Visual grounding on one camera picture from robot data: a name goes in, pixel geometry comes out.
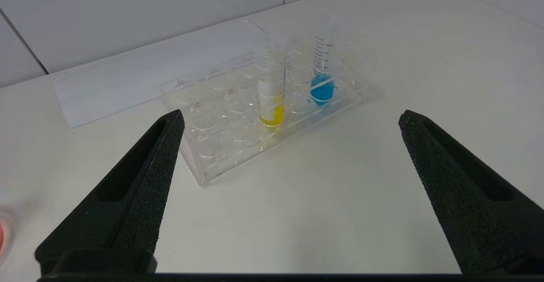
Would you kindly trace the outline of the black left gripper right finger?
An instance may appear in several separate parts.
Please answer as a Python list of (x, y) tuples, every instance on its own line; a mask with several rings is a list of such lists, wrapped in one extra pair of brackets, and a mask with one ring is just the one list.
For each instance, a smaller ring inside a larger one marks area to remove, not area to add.
[(398, 125), (461, 272), (542, 274), (542, 207), (426, 116)]

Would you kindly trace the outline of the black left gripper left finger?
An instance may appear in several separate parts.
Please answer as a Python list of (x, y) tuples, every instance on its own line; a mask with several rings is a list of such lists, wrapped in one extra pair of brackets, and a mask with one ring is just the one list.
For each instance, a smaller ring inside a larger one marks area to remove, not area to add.
[(42, 274), (146, 274), (184, 132), (180, 110), (160, 117), (37, 247)]

